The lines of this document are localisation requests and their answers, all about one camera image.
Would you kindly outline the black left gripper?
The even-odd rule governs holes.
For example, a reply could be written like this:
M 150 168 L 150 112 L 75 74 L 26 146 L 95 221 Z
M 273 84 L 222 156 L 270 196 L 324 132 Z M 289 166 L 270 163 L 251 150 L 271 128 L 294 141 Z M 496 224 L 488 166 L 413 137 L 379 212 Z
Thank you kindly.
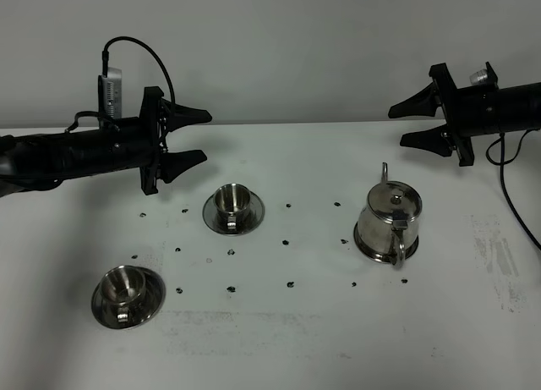
M 145 195 L 158 192 L 158 180 L 169 184 L 207 160 L 202 150 L 168 153 L 166 135 L 186 126 L 209 123 L 212 116 L 208 111 L 169 102 L 160 87 L 152 86 L 144 89 L 139 120 L 150 146 L 147 163 L 139 168 L 141 189 Z

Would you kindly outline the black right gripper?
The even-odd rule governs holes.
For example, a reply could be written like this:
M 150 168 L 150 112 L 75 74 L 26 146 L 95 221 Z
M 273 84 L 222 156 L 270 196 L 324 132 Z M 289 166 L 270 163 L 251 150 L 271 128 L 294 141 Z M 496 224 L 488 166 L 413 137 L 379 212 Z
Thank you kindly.
M 400 146 L 428 151 L 441 157 L 450 157 L 455 151 L 460 167 L 474 164 L 473 146 L 470 137 L 462 136 L 459 130 L 458 108 L 460 97 L 454 80 L 445 63 L 433 65 L 429 70 L 433 83 L 414 96 L 390 107 L 388 118 L 415 116 L 434 117 L 442 107 L 446 125 L 433 129 L 406 133 Z

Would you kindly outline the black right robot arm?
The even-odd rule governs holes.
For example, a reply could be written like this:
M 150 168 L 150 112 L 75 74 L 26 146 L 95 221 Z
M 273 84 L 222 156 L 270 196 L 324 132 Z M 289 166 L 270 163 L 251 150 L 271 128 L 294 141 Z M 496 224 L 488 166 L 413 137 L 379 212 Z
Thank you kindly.
M 474 164 L 472 138 L 540 128 L 540 84 L 500 88 L 490 63 L 470 76 L 470 86 L 456 86 L 445 63 L 430 67 L 431 82 L 420 92 L 390 107 L 391 119 L 433 117 L 441 109 L 445 123 L 404 134 L 400 145 L 450 157 L 461 167 Z

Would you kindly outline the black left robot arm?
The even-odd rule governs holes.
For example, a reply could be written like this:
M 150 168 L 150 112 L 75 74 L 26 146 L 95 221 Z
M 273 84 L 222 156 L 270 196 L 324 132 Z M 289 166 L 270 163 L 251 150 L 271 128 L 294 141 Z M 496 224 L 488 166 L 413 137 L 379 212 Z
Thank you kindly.
M 169 102 L 157 86 L 145 88 L 136 117 L 114 119 L 92 111 L 75 117 L 96 118 L 99 126 L 78 131 L 73 122 L 58 134 L 2 137 L 3 196 L 54 190 L 66 180 L 132 168 L 139 169 L 143 193 L 153 195 L 158 181 L 170 184 L 207 159 L 201 150 L 171 153 L 165 138 L 185 126 L 209 123 L 209 112 Z

